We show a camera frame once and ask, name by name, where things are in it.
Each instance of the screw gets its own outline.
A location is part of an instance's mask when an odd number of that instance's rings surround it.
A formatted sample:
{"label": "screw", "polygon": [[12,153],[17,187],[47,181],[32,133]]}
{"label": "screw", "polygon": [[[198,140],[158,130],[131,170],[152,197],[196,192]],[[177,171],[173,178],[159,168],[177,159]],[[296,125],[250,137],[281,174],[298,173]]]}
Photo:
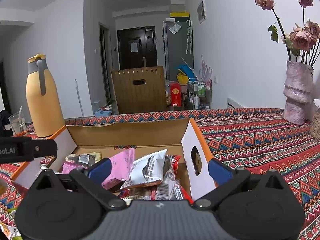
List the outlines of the screw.
{"label": "screw", "polygon": [[114,198],[114,199],[111,199],[109,202],[108,202],[108,205],[112,208],[120,208],[120,207],[123,207],[124,205],[126,205],[126,203],[124,202],[124,200],[122,199],[119,199],[119,198]]}
{"label": "screw", "polygon": [[211,201],[209,199],[199,199],[195,202],[195,205],[200,208],[207,208],[211,205]]}

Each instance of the vase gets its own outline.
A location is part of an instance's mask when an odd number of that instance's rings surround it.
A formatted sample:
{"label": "vase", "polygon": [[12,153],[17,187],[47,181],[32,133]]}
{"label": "vase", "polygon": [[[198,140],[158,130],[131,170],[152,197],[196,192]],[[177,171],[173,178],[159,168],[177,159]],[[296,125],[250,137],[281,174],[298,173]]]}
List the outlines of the vase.
{"label": "vase", "polygon": [[283,118],[293,124],[305,122],[305,105],[311,102],[312,71],[306,64],[287,61],[283,94],[287,97]]}

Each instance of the gray refrigerator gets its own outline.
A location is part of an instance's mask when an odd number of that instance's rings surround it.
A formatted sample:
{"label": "gray refrigerator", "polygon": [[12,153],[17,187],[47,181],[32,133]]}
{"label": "gray refrigerator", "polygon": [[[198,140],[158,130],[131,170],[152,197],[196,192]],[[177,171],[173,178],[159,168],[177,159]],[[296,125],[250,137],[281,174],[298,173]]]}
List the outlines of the gray refrigerator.
{"label": "gray refrigerator", "polygon": [[177,74],[179,65],[186,65],[187,63],[193,68],[193,48],[190,55],[190,39],[188,53],[186,55],[189,23],[180,22],[180,25],[182,25],[181,29],[173,34],[169,29],[174,24],[174,22],[163,23],[165,71],[166,79],[169,81],[178,81]]}

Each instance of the barcode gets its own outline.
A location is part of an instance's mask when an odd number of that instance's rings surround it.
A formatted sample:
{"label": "barcode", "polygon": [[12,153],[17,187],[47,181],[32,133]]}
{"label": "barcode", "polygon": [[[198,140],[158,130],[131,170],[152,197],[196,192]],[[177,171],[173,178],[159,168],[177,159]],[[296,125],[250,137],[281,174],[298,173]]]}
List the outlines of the barcode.
{"label": "barcode", "polygon": [[168,184],[160,184],[157,186],[156,200],[169,200]]}
{"label": "barcode", "polygon": [[79,162],[89,164],[89,154],[81,154],[79,155]]}
{"label": "barcode", "polygon": [[174,194],[178,200],[182,200],[183,196],[180,190],[180,185],[178,183],[174,184]]}

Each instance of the yellow thermos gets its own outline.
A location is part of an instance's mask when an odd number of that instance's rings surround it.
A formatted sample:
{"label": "yellow thermos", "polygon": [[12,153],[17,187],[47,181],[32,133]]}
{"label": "yellow thermos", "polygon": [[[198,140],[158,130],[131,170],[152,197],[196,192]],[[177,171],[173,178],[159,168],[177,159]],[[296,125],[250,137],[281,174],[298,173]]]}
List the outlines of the yellow thermos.
{"label": "yellow thermos", "polygon": [[26,97],[38,137],[54,134],[65,125],[57,87],[48,69],[44,54],[28,59]]}

